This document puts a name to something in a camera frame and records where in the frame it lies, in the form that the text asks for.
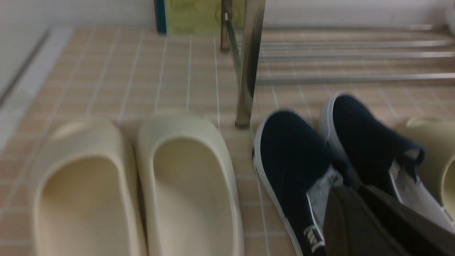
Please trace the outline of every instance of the navy slip-on shoe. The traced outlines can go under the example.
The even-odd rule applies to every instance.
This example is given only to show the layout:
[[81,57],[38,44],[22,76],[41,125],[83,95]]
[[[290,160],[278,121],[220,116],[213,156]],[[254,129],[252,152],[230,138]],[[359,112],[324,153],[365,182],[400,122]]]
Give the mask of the navy slip-on shoe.
[[321,112],[319,133],[347,163],[356,188],[375,186],[436,224],[455,230],[417,175],[423,148],[384,126],[356,98],[332,97]]
[[325,255],[320,223],[330,188],[350,184],[345,165],[302,117],[286,110],[270,114],[260,125],[253,164],[297,256]]

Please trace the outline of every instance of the cream slipper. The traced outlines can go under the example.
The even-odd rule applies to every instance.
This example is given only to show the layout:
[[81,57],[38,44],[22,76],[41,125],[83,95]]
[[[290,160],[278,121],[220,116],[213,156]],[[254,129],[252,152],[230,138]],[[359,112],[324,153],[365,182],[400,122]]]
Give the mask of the cream slipper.
[[418,173],[425,187],[455,218],[455,121],[414,117],[397,131],[425,148]]
[[137,162],[150,255],[243,255],[231,158],[208,120],[168,113],[146,121]]
[[145,256],[131,145],[108,121],[51,135],[31,173],[37,256]]

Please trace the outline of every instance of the metal rod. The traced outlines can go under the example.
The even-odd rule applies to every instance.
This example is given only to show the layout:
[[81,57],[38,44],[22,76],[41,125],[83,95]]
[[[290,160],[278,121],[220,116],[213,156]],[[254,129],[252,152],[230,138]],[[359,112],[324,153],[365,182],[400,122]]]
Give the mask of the metal rod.
[[241,72],[242,72],[242,62],[240,59],[240,51],[238,50],[238,47],[237,47],[237,40],[235,39],[235,33],[232,28],[231,19],[229,19],[228,14],[226,14],[225,18],[226,18],[225,25],[226,25],[228,43],[229,43],[229,47],[232,49],[231,53],[232,53],[232,58],[234,60],[235,72],[237,75],[237,79],[239,80],[239,78],[241,76]]
[[333,42],[268,42],[262,50],[325,49],[325,48],[415,48],[455,46],[455,41],[333,41]]
[[315,60],[374,60],[374,59],[420,59],[455,57],[454,51],[390,52],[390,53],[330,53],[261,56],[261,61],[315,61]]
[[220,49],[222,52],[229,51],[228,35],[226,32],[226,14],[232,15],[232,0],[221,0],[221,41]]
[[377,82],[377,81],[406,81],[406,80],[434,80],[452,79],[455,73],[429,73],[404,75],[345,75],[345,76],[307,76],[307,77],[275,77],[257,78],[256,85],[268,84],[309,84],[309,83],[343,83],[343,82]]
[[254,87],[258,71],[258,59],[261,45],[262,25],[266,0],[245,1],[245,31],[243,33],[242,74],[238,88],[237,128],[250,125],[253,108]]
[[[416,24],[404,26],[358,26],[358,25],[265,25],[264,31],[301,31],[301,30],[344,30],[344,31],[434,31],[444,30],[447,26],[431,24]],[[235,31],[243,31],[243,28],[236,27]]]

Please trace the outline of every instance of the metal leg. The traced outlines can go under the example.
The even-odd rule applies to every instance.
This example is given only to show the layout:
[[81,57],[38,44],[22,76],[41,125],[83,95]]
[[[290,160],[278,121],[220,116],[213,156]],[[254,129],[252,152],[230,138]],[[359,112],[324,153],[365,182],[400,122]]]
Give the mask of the metal leg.
[[259,49],[264,21],[265,0],[245,1],[245,32],[243,34],[242,73],[238,89],[237,117],[238,129],[250,125],[253,108],[254,86],[258,71]]
[[228,35],[226,32],[226,14],[232,16],[232,0],[221,0],[221,44],[223,52],[229,51]]

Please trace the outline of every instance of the metal shoe rack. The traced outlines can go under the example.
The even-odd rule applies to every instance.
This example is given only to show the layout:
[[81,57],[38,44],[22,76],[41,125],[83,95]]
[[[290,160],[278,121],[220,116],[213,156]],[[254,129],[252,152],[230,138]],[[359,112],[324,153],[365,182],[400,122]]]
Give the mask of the metal shoe rack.
[[[311,75],[299,77],[257,77],[259,61],[315,61],[315,60],[392,60],[455,57],[454,51],[431,51],[434,47],[455,46],[450,40],[419,41],[323,41],[323,42],[262,42],[263,31],[365,31],[365,32],[422,32],[438,31],[446,28],[433,25],[410,26],[264,26],[263,15],[266,0],[247,0],[245,23],[242,28],[232,25],[232,0],[222,0],[221,51],[230,51],[238,79],[238,103],[236,127],[250,125],[253,96],[256,85],[349,83],[380,81],[412,81],[452,79],[455,73],[411,73],[391,75]],[[243,32],[243,42],[236,39],[236,32]],[[260,56],[261,50],[294,49],[346,49],[346,48],[415,48],[419,51],[379,52],[379,53],[324,53],[324,54],[285,54]]]

